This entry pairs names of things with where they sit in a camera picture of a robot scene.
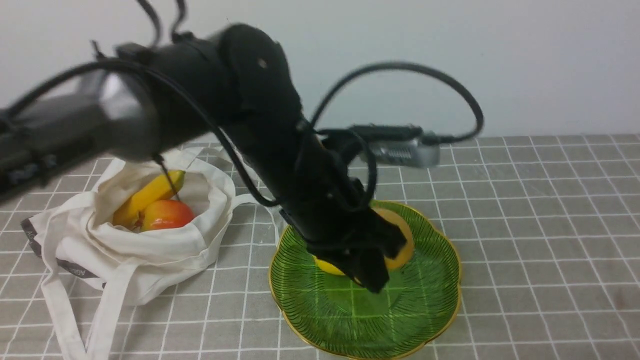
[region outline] bag handle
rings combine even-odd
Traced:
[[[127,288],[135,270],[141,264],[139,259],[128,259],[120,264],[108,279],[93,318],[85,350],[67,290],[59,276],[56,251],[64,238],[70,211],[87,208],[93,204],[95,194],[85,192],[76,195],[73,201],[61,205],[49,219],[44,239],[41,241],[42,260],[50,271],[42,282],[41,289],[65,360],[108,360]]]

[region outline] green plate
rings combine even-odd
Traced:
[[[422,214],[374,201],[400,214],[415,242],[412,259],[390,274],[380,294],[316,267],[303,240],[284,231],[269,268],[269,287],[291,329],[310,345],[351,359],[399,359],[443,333],[460,308],[460,257]]]

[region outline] apple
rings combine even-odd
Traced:
[[[183,227],[195,218],[191,208],[178,200],[152,202],[141,215],[140,231]]]

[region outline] white cloth bag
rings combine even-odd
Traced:
[[[255,203],[250,194],[236,196],[234,183],[224,171],[197,159],[201,150],[163,154],[168,169],[186,171],[179,196],[196,218],[182,228],[134,233],[111,224],[113,212],[161,174],[155,163],[122,160],[111,162],[92,191],[23,222],[32,249],[36,254],[41,251],[50,271],[42,293],[65,360],[108,360],[122,307],[146,304],[167,287],[213,264],[233,209]],[[209,150],[229,161],[220,148]],[[255,179],[253,170],[246,169]],[[103,290],[86,346],[58,274],[60,267]]]

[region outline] robotic arm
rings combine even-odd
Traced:
[[[384,256],[396,257],[406,242],[369,206],[376,162],[435,166],[440,144],[472,138],[483,126],[479,105],[461,84],[411,63],[352,72],[307,120],[282,47],[245,24],[206,39],[174,32],[173,44],[160,48],[124,44],[116,48],[116,58],[97,52],[97,61],[56,76],[0,112],[0,202],[102,153],[158,160],[163,151],[212,131],[252,195],[262,205],[281,206],[311,254],[375,293],[388,281]],[[471,105],[476,129],[458,137],[412,126],[314,129],[346,83],[377,70],[409,70],[442,80]],[[81,77],[75,93],[38,100],[75,76]],[[258,192],[231,143],[274,200]],[[366,187],[348,176],[348,165],[359,154],[369,167]]]

